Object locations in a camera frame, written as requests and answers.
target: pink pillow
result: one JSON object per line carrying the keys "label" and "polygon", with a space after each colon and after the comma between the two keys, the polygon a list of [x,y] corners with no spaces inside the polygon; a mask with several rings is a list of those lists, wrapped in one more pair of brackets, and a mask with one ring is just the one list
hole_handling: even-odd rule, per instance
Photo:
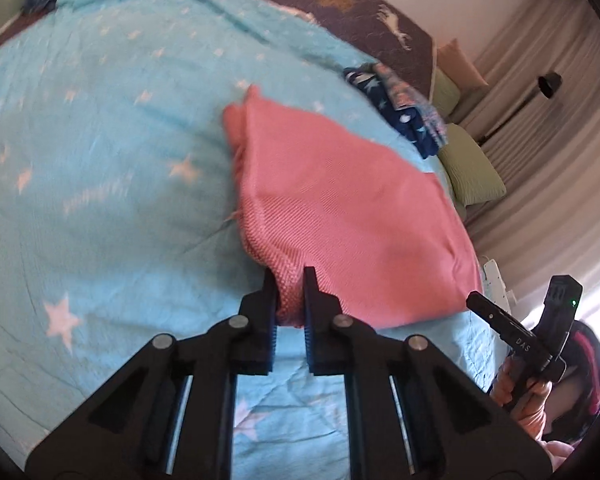
{"label": "pink pillow", "polygon": [[488,83],[477,71],[454,39],[438,49],[438,66],[464,94],[469,90],[488,87]]}

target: silver bolt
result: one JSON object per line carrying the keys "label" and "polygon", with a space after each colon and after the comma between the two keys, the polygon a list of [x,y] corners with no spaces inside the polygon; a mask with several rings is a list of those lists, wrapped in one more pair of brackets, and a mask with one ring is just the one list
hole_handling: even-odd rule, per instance
{"label": "silver bolt", "polygon": [[409,346],[414,350],[424,350],[429,346],[429,341],[421,335],[414,335],[409,338]]}
{"label": "silver bolt", "polygon": [[338,314],[333,318],[333,324],[338,328],[349,328],[353,325],[353,318],[347,314]]}
{"label": "silver bolt", "polygon": [[229,318],[229,326],[231,328],[244,328],[249,324],[249,318],[238,314],[237,316],[231,316]]}
{"label": "silver bolt", "polygon": [[171,337],[169,334],[158,334],[156,337],[154,337],[152,344],[154,345],[154,348],[157,348],[158,350],[164,350],[173,344],[173,337]]}

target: floor lamp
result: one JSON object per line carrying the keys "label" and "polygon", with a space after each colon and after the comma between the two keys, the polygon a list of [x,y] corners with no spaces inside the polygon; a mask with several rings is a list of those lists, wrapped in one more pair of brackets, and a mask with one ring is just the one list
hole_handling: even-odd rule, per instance
{"label": "floor lamp", "polygon": [[511,120],[518,115],[532,100],[536,97],[540,92],[547,99],[551,99],[555,93],[558,91],[560,86],[562,85],[562,77],[560,74],[556,72],[548,72],[544,75],[541,75],[538,78],[538,84],[529,92],[529,94],[525,97],[525,99],[518,105],[518,107],[513,110],[511,115],[505,119],[503,123],[501,123],[495,130],[489,132],[488,134],[480,137],[477,142],[478,146],[483,145],[487,140],[491,139],[495,134],[497,134],[501,129],[503,129],[507,124],[511,122]]}

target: curtain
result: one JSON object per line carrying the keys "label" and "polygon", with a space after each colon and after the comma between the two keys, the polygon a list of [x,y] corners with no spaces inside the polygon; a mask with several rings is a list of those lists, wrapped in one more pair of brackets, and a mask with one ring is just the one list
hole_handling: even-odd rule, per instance
{"label": "curtain", "polygon": [[517,318],[542,305],[553,274],[570,274],[587,297],[578,316],[600,324],[600,20],[585,0],[531,0],[476,66],[491,91],[461,123],[474,138],[538,75],[563,77],[554,98],[537,95],[483,146],[507,195],[468,208],[477,254],[497,261]]}

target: blue bed sheet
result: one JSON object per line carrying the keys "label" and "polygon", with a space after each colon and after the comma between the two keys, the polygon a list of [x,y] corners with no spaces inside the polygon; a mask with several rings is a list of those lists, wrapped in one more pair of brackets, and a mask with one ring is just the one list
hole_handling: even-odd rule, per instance
{"label": "blue bed sheet", "polygon": [[[220,120],[248,84],[442,176],[343,81],[370,60],[263,0],[59,0],[0,49],[0,444],[20,466],[153,335],[202,333],[260,287]],[[498,364],[473,314],[385,332],[480,386]],[[299,330],[276,352],[238,382],[234,478],[346,478],[342,380],[308,373]]]}

